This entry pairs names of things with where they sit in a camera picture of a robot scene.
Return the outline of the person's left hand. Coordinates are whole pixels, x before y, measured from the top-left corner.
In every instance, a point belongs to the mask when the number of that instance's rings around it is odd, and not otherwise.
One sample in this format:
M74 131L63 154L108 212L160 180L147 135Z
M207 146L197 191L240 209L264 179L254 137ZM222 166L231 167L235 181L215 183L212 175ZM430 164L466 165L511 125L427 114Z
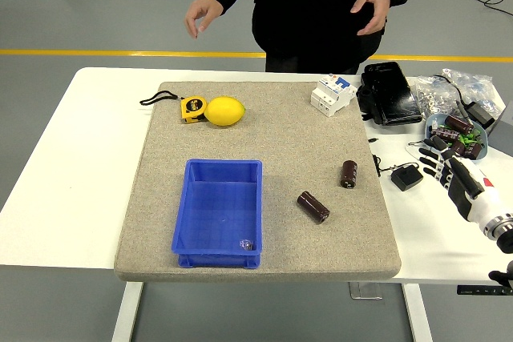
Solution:
M357 32L357 36L374 34L386 25L387 14L390 10L390 0L356 0L350 12L356 14L365 4L373 6L373 16L367 24Z

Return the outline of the person's right hand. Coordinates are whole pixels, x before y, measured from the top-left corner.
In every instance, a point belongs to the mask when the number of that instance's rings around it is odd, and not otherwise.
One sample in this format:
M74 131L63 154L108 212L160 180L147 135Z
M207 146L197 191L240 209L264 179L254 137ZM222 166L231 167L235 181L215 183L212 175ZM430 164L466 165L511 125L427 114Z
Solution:
M189 6L184 25L189 36L197 39L209 25L224 12L224 7L217 0L195 0Z

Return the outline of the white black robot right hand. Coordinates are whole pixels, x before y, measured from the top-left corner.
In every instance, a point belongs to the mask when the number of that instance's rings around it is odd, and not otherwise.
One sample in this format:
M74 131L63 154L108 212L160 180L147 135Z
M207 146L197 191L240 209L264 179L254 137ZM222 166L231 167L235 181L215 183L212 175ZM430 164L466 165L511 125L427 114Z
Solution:
M471 160L456 155L438 136L424 139L418 149L423 171L447 191L458 213L467 221L486 225L505 218L511 211L502 203L498 190Z

